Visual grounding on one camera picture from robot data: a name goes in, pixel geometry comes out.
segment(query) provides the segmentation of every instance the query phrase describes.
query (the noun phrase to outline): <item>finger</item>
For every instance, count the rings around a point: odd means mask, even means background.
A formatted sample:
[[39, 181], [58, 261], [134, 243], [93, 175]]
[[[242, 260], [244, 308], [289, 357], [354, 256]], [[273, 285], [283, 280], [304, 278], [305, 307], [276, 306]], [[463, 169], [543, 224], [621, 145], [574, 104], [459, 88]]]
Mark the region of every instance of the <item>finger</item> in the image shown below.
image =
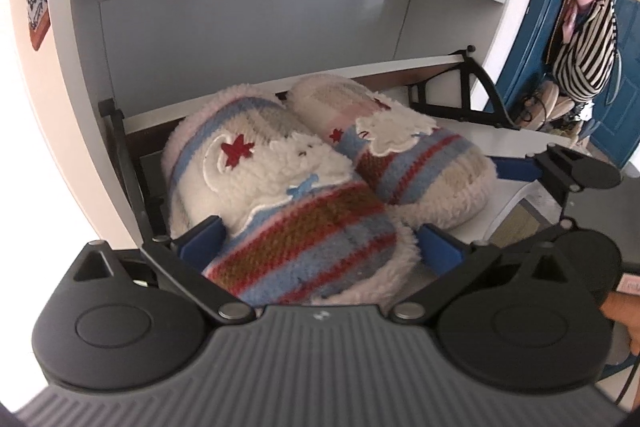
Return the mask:
[[629, 328], [640, 328], [640, 296], [611, 292], [600, 307], [602, 313]]

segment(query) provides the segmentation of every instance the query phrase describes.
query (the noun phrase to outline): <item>striped bag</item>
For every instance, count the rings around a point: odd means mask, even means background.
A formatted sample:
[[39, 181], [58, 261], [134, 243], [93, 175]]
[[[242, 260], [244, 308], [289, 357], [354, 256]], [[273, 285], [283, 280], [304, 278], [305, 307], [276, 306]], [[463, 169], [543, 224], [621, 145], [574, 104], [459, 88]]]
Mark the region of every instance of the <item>striped bag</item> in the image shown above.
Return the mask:
[[582, 25], [563, 44], [553, 65], [560, 87], [575, 102], [588, 102], [609, 81], [618, 53], [615, 0], [595, 0]]

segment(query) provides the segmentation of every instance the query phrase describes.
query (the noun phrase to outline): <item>silver screw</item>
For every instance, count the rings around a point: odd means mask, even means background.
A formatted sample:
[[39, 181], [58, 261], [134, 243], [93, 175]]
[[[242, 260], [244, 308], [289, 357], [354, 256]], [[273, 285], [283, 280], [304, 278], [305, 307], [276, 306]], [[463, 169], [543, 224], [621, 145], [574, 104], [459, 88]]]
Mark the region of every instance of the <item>silver screw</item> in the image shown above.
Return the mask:
[[245, 304], [244, 302], [228, 302], [220, 306], [220, 309], [218, 309], [218, 313], [224, 319], [230, 321], [239, 321], [240, 319], [244, 319], [249, 315], [249, 313], [251, 313], [251, 306], [249, 306], [249, 304]]
[[168, 235], [155, 235], [154, 243], [162, 243], [163, 245], [167, 245], [171, 242], [171, 237]]
[[417, 302], [402, 302], [394, 308], [394, 314], [399, 319], [414, 321], [424, 315], [424, 308]]

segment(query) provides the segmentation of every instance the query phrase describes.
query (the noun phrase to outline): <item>white logo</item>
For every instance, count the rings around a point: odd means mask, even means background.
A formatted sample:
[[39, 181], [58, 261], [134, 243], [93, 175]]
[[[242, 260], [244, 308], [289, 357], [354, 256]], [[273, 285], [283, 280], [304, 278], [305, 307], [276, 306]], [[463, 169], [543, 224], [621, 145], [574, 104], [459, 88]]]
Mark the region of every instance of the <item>white logo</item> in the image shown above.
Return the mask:
[[322, 310], [321, 312], [318, 312], [318, 313], [314, 313], [314, 318], [317, 321], [325, 321], [329, 317], [331, 317], [331, 313], [325, 310]]

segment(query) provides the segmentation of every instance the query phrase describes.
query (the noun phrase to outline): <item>red flower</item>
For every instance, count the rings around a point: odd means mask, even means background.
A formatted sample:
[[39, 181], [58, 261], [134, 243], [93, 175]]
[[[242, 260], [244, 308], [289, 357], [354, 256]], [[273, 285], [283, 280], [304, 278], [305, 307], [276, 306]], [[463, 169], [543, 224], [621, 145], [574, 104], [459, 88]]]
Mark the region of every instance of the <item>red flower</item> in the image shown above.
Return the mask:
[[233, 169], [238, 166], [240, 158], [251, 158], [254, 145], [254, 142], [244, 143], [244, 134], [239, 134], [233, 143], [223, 143], [220, 149], [226, 154], [225, 166]]
[[342, 129], [334, 129], [334, 131], [329, 135], [329, 138], [334, 141], [334, 143], [338, 143], [342, 138], [344, 131]]
[[378, 100], [377, 98], [373, 99], [374, 102], [376, 102], [376, 105], [380, 108], [380, 109], [384, 109], [385, 111], [390, 111], [391, 108], [386, 105], [386, 103], [380, 102], [380, 100]]

